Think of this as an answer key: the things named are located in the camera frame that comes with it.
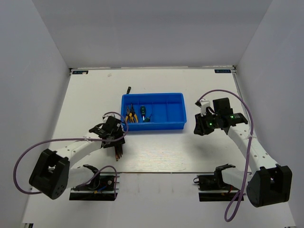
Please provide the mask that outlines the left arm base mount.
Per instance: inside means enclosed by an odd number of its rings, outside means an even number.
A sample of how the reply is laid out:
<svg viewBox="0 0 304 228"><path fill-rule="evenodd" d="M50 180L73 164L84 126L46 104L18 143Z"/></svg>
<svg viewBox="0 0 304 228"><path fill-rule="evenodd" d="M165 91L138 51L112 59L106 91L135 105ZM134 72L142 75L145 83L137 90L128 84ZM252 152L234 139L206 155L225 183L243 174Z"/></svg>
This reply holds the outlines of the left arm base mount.
<svg viewBox="0 0 304 228"><path fill-rule="evenodd" d="M115 201L118 196L119 177L109 173L101 174L92 182L81 187L72 188L70 201Z"/></svg>

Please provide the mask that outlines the small green stubby screwdriver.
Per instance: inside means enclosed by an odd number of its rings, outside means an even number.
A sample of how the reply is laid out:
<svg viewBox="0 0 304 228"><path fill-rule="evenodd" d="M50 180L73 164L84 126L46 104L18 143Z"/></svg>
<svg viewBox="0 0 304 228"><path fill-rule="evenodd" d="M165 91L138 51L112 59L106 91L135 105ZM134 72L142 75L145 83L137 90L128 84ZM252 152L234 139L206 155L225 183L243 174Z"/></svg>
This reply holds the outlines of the small green stubby screwdriver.
<svg viewBox="0 0 304 228"><path fill-rule="evenodd" d="M147 123L147 122L150 122L150 121L151 121L151 115L148 116L148 117L146 117L146 118L143 120L144 123Z"/></svg>

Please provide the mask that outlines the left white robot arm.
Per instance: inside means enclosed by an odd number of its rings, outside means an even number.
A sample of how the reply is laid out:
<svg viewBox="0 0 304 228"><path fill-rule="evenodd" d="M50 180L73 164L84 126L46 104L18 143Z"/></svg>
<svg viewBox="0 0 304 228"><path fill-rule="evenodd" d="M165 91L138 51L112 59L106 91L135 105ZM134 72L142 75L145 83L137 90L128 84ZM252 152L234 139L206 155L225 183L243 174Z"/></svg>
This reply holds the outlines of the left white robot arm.
<svg viewBox="0 0 304 228"><path fill-rule="evenodd" d="M102 148L114 147L116 156L120 156L125 143L123 134L121 120L113 114L107 115L81 140L56 151L45 149L29 178L30 185L52 200L59 198L66 189L107 189L107 184L113 181L104 180L96 167L84 164L75 168L74 165Z"/></svg>

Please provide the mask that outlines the green hex key set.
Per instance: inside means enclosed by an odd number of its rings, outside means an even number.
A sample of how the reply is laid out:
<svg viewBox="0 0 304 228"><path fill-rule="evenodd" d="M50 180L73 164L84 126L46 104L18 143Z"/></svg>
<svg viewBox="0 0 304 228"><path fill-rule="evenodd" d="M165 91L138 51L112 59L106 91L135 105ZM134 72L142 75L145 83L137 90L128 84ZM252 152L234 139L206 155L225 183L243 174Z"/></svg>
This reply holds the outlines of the green hex key set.
<svg viewBox="0 0 304 228"><path fill-rule="evenodd" d="M116 145L114 147L114 152L115 152L115 159L116 159L116 161L119 161L119 159L123 155L123 146L121 144L120 145Z"/></svg>

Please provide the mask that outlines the yellow black needle-nose pliers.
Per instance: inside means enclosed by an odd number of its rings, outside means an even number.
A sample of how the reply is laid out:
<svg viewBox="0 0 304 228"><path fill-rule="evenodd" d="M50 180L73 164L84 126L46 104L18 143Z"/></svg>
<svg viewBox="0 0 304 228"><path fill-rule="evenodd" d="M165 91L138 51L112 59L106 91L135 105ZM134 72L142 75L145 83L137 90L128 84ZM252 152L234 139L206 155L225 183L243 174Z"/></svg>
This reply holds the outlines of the yellow black needle-nose pliers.
<svg viewBox="0 0 304 228"><path fill-rule="evenodd" d="M138 123L138 117L137 117L137 114L135 112L135 109L134 109L134 106L133 104L131 104L131 109L130 109L130 122L131 123Z"/></svg>

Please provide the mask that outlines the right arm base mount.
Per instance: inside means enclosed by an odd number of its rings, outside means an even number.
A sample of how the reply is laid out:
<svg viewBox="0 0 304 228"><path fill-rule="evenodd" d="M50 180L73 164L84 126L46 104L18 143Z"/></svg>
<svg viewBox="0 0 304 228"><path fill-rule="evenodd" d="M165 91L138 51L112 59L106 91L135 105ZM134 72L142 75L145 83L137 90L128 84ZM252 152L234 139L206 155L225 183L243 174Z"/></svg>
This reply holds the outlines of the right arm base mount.
<svg viewBox="0 0 304 228"><path fill-rule="evenodd" d="M193 179L193 183L198 186L199 202L229 202L233 199L238 189L224 184L219 187L214 174L198 175Z"/></svg>

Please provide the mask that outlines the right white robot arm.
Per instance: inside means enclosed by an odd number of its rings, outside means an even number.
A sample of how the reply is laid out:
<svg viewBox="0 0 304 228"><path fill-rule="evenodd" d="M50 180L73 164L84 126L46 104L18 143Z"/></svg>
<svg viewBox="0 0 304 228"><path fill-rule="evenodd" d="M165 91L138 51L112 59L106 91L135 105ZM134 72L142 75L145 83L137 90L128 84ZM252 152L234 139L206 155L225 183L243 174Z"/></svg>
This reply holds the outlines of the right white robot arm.
<svg viewBox="0 0 304 228"><path fill-rule="evenodd" d="M249 159L246 183L244 172L235 165L224 164L215 168L213 174L199 175L199 190L240 190L248 196L254 207L287 202L290 197L292 171L281 166L262 147L257 138L250 134L248 121L242 113L235 113L228 98L210 102L197 101L200 113L195 115L196 135L208 135L221 129L236 144L243 156Z"/></svg>

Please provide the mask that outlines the yellow black cutting pliers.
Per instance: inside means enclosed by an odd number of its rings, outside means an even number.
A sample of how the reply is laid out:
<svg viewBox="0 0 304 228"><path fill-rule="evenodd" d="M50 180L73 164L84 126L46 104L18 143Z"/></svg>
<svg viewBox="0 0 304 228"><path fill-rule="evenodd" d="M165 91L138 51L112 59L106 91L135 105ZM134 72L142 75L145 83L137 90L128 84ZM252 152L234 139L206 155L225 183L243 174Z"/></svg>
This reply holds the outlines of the yellow black cutting pliers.
<svg viewBox="0 0 304 228"><path fill-rule="evenodd" d="M132 122L132 113L129 108L129 106L126 107L126 117L125 117L126 122L131 123Z"/></svg>

